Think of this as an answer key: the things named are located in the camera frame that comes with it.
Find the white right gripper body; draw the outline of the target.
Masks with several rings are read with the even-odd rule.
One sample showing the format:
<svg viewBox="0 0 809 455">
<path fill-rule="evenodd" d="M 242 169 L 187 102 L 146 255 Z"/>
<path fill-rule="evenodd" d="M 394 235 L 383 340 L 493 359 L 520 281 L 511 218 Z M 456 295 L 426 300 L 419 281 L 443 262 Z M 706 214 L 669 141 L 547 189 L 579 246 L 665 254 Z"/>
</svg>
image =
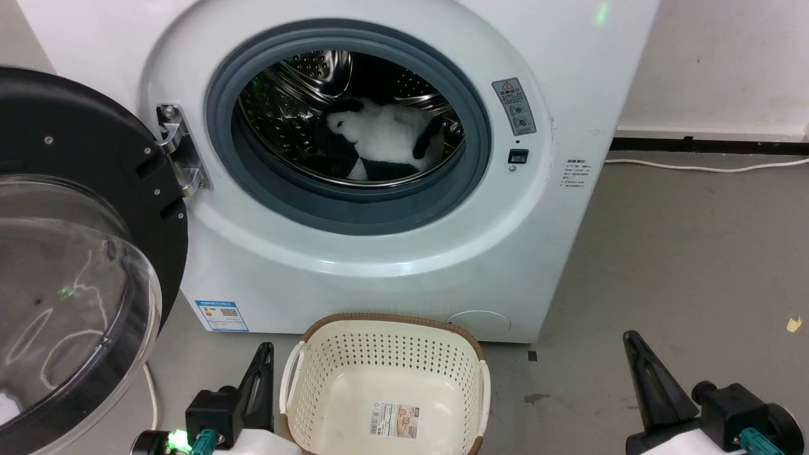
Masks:
<svg viewBox="0 0 809 455">
<path fill-rule="evenodd" d="M 734 454 L 717 446 L 699 429 L 674 433 L 640 432 L 625 441 L 625 454 Z"/>
</svg>

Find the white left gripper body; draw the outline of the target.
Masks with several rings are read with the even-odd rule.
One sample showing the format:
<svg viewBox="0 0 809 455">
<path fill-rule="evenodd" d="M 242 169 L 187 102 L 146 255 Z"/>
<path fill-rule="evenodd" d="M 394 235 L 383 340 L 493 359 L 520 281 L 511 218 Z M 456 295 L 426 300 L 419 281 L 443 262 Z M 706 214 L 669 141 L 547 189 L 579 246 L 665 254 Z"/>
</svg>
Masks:
<svg viewBox="0 0 809 455">
<path fill-rule="evenodd" d="M 230 449 L 218 447 L 217 454 L 300 455 L 300 447 L 270 431 L 243 430 Z"/>
</svg>

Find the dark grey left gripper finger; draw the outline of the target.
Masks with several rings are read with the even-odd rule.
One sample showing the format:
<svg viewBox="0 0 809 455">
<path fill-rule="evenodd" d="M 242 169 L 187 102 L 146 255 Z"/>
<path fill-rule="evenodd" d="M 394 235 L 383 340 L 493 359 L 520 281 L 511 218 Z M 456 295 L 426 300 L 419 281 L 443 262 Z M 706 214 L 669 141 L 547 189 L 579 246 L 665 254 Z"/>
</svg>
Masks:
<svg viewBox="0 0 809 455">
<path fill-rule="evenodd" d="M 260 343 L 240 383 L 243 427 L 274 432 L 274 344 Z"/>
</svg>

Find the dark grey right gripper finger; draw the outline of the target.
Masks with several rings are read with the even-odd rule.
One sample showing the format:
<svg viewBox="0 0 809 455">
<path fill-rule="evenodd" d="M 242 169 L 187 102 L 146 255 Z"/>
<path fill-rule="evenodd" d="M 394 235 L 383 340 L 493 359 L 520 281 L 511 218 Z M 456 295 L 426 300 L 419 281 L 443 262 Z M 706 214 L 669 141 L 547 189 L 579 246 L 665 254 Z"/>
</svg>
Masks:
<svg viewBox="0 0 809 455">
<path fill-rule="evenodd" d="M 623 346 L 645 435 L 696 428 L 699 410 L 641 334 L 625 331 Z"/>
</svg>

